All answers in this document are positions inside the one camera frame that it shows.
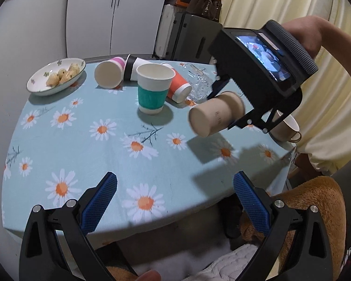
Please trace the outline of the person's right forearm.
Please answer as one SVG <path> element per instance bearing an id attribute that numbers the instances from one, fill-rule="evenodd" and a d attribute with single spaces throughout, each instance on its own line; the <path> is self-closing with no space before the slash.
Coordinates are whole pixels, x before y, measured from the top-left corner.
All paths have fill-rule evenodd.
<path id="1" fill-rule="evenodd" d="M 351 77 L 351 36 L 329 21 L 321 28 L 324 47 L 347 71 Z"/>

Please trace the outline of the person's right hand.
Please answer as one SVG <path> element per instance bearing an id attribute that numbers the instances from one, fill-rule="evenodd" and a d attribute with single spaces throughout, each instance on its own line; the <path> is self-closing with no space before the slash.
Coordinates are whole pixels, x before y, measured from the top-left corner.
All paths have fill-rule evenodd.
<path id="1" fill-rule="evenodd" d="M 315 58 L 322 47 L 323 32 L 329 23 L 324 18 L 312 15 L 291 20 L 282 26 Z"/>

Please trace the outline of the person's left hand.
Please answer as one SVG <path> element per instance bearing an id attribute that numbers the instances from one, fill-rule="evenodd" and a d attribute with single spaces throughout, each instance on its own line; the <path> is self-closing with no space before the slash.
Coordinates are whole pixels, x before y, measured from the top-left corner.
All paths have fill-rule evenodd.
<path id="1" fill-rule="evenodd" d="M 161 275 L 155 270 L 150 270 L 138 276 L 135 281 L 161 281 Z"/>

